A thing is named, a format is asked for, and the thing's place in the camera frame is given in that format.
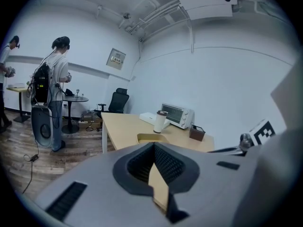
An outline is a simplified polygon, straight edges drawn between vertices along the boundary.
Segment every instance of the table leg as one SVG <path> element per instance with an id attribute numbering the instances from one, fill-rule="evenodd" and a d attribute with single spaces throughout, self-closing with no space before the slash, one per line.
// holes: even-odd
<path id="1" fill-rule="evenodd" d="M 107 153 L 107 128 L 104 121 L 102 123 L 102 152 Z"/>
<path id="2" fill-rule="evenodd" d="M 62 127 L 62 132 L 65 134 L 74 134 L 79 131 L 78 125 L 73 125 L 71 123 L 71 102 L 68 102 L 68 124 Z"/>
<path id="3" fill-rule="evenodd" d="M 15 122 L 23 123 L 27 119 L 30 118 L 28 115 L 23 115 L 22 114 L 22 94 L 19 93 L 19 110 L 20 110 L 20 116 L 14 119 Z"/>

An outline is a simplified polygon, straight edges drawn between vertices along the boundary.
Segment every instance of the white t-shirt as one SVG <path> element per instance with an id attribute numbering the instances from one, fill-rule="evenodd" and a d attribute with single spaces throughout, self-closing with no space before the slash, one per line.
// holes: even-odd
<path id="1" fill-rule="evenodd" d="M 9 52 L 11 51 L 9 44 L 7 44 L 7 45 L 8 45 L 8 47 L 5 47 L 4 49 L 2 49 L 1 56 L 0 56 L 0 63 L 4 64 L 4 66 L 5 66 L 5 61 L 9 56 Z M 4 83 L 5 74 L 6 73 L 4 71 L 0 71 L 0 83 Z"/>
<path id="2" fill-rule="evenodd" d="M 53 53 L 46 58 L 45 62 L 53 72 L 52 86 L 50 88 L 52 101 L 55 101 L 56 99 L 57 101 L 62 101 L 63 93 L 60 92 L 59 88 L 55 87 L 54 85 L 59 82 L 60 78 L 68 76 L 68 61 L 64 55 L 60 53 Z"/>

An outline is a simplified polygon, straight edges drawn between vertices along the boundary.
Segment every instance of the black chair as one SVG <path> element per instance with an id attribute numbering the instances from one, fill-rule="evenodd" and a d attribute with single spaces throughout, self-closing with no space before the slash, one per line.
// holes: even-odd
<path id="1" fill-rule="evenodd" d="M 102 112 L 122 114 L 124 110 L 124 106 L 129 99 L 129 95 L 127 95 L 126 93 L 127 93 L 127 89 L 118 88 L 116 92 L 113 93 L 112 101 L 110 102 L 108 111 L 104 111 L 104 106 L 106 106 L 106 104 L 98 104 L 99 106 L 101 106 L 101 110 L 95 110 L 97 112 L 96 113 L 97 116 L 99 118 L 102 118 L 101 117 Z"/>

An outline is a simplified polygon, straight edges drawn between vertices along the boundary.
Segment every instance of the white bottle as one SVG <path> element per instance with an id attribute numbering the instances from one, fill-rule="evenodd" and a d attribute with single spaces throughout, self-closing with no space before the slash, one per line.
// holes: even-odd
<path id="1" fill-rule="evenodd" d="M 164 122 L 167 116 L 167 112 L 159 110 L 157 112 L 157 118 L 156 118 L 156 123 L 155 127 L 153 128 L 153 131 L 157 134 L 161 133 L 161 130 L 163 129 Z"/>

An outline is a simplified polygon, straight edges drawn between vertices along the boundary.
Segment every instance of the table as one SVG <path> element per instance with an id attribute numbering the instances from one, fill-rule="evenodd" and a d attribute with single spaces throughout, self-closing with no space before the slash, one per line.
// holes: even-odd
<path id="1" fill-rule="evenodd" d="M 68 103 L 68 124 L 62 127 L 62 132 L 65 134 L 74 134 L 79 131 L 78 125 L 73 125 L 71 123 L 71 103 L 72 102 L 87 102 L 89 99 L 86 97 L 78 97 L 76 96 L 63 96 L 63 101 L 66 101 Z"/>
<path id="2" fill-rule="evenodd" d="M 20 116 L 14 119 L 15 122 L 23 123 L 24 121 L 28 120 L 30 116 L 23 115 L 22 113 L 22 93 L 27 91 L 27 87 L 20 87 L 20 88 L 12 88 L 8 87 L 6 88 L 9 91 L 17 92 L 19 93 L 19 110 L 20 110 Z"/>
<path id="3" fill-rule="evenodd" d="M 101 113 L 102 126 L 102 150 L 107 153 L 107 135 L 110 137 L 116 150 L 137 145 L 137 134 L 154 134 L 153 125 L 139 119 L 138 115 L 122 113 Z M 189 129 L 183 130 L 174 125 L 169 125 L 161 134 L 170 144 L 208 152 L 214 150 L 214 138 L 205 134 L 202 142 L 189 137 Z M 154 201 L 166 210 L 168 201 L 168 186 L 164 182 L 155 164 L 153 165 L 149 185 L 154 188 Z"/>

